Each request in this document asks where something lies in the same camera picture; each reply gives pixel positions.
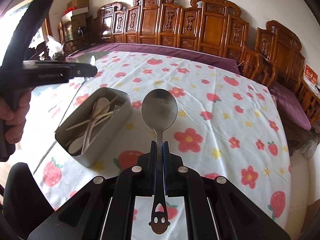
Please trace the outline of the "person's left hand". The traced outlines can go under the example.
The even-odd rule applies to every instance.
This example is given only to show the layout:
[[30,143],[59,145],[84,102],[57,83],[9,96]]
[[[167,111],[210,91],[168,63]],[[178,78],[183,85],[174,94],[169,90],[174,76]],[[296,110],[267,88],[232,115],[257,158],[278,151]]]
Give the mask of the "person's left hand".
[[9,126],[4,137],[10,144],[18,143],[22,138],[26,115],[30,108],[29,103],[32,90],[32,88],[28,88],[28,90],[20,97],[18,109],[16,111],[13,111],[6,101],[1,98],[1,120],[4,120],[5,124]]

